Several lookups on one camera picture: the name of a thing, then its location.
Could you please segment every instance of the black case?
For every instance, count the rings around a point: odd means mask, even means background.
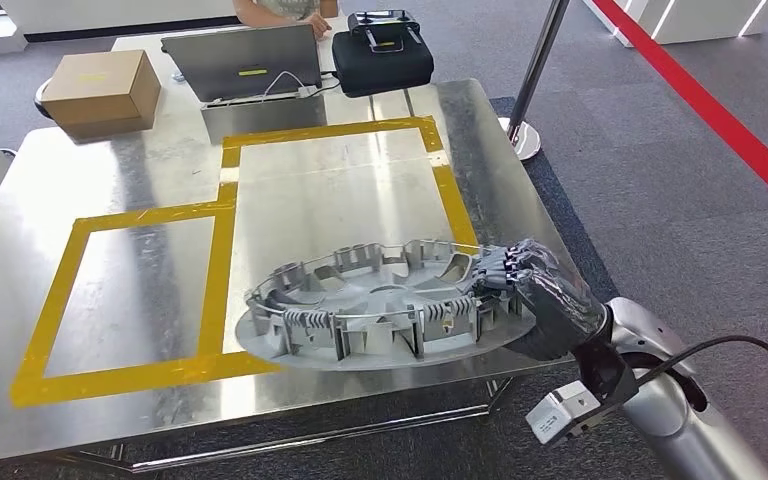
[[[361,97],[429,83],[434,58],[425,40],[418,44],[405,32],[402,43],[401,52],[373,53],[365,38],[349,32],[335,34],[331,50],[343,93]]]

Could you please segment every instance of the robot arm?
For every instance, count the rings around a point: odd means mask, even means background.
[[[551,360],[571,353],[581,379],[547,395],[527,420],[538,440],[556,444],[622,409],[665,469],[681,479],[768,479],[768,468],[680,362],[656,379],[637,379],[684,350],[679,337],[631,300],[602,304],[587,283],[546,247],[525,240],[481,258],[476,295],[515,294],[535,315],[521,353]]]

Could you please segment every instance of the laptop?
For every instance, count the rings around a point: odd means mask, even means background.
[[[316,37],[307,24],[167,37],[161,43],[205,103],[261,96],[282,71],[305,86],[322,87]],[[269,93],[298,89],[285,74]]]

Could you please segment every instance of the pole base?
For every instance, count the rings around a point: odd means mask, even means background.
[[[502,130],[508,131],[508,125],[510,119],[507,117],[500,117],[499,124],[502,126]],[[540,134],[531,125],[522,122],[522,126],[519,129],[519,136],[516,143],[514,143],[514,151],[516,151],[517,158],[520,161],[526,161],[537,155],[540,151]]]

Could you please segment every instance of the red stripe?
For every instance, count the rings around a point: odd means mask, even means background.
[[[614,0],[593,3],[620,29],[652,67],[688,105],[768,185],[768,148],[740,120],[722,106],[699,82],[649,37]]]

